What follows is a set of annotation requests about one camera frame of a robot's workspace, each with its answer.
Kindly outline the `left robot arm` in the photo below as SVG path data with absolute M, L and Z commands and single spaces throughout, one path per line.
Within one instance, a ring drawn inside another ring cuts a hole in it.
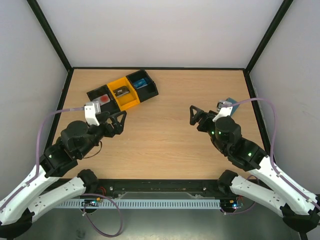
M 81 170 L 65 184 L 44 193 L 79 160 L 99 145 L 124 130 L 126 111 L 110 115 L 104 112 L 97 125 L 72 121 L 60 133 L 56 143 L 38 158 L 29 175 L 0 202 L 0 236 L 13 240 L 24 234 L 41 216 L 64 201 L 82 194 L 93 194 L 99 180 L 90 169 Z

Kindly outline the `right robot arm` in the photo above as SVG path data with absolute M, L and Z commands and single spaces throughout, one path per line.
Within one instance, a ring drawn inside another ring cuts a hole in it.
M 225 170 L 217 180 L 218 191 L 244 196 L 280 216 L 299 233 L 308 233 L 320 223 L 320 198 L 285 174 L 259 145 L 242 136 L 242 129 L 231 117 L 232 107 L 205 112 L 192 105 L 189 123 L 208 133 L 214 147 L 237 168 L 267 185 L 263 187 Z

